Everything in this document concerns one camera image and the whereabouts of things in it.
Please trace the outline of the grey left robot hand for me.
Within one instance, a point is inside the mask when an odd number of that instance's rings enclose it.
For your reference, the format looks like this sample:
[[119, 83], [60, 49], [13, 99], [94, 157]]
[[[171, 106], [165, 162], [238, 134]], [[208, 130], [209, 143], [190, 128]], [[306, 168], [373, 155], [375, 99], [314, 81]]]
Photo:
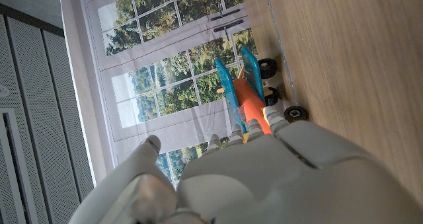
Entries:
[[264, 110], [271, 132], [234, 126], [173, 186], [150, 135], [82, 201], [72, 223], [421, 223], [422, 206], [370, 153], [303, 120]]

